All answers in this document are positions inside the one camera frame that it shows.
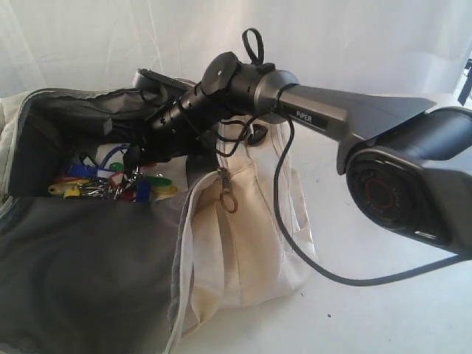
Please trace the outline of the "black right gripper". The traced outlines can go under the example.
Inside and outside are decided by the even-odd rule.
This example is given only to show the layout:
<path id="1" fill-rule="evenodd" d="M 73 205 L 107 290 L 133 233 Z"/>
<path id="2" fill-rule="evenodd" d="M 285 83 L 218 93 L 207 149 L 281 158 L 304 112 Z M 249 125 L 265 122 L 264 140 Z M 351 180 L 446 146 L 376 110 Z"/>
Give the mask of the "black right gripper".
<path id="1" fill-rule="evenodd" d="M 202 136 L 220 117 L 199 84 L 191 85 L 149 69 L 137 69 L 133 78 L 146 105 L 154 112 L 141 128 L 146 153 L 160 159 L 195 152 Z M 123 156 L 124 173 L 132 173 L 140 162 L 141 149 L 131 145 Z"/>

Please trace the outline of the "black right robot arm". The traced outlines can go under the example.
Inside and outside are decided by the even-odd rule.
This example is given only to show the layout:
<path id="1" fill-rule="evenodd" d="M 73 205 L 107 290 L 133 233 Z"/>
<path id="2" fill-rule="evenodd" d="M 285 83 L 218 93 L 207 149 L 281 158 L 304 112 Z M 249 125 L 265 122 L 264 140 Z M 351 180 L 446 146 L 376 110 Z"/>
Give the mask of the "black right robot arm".
<path id="1" fill-rule="evenodd" d="M 237 115 L 287 119 L 335 141 L 336 169 L 374 223 L 456 254 L 471 252 L 471 110 L 422 97 L 356 94 L 299 84 L 271 63 L 217 56 L 201 82 L 137 131 L 149 154 L 179 154 Z"/>

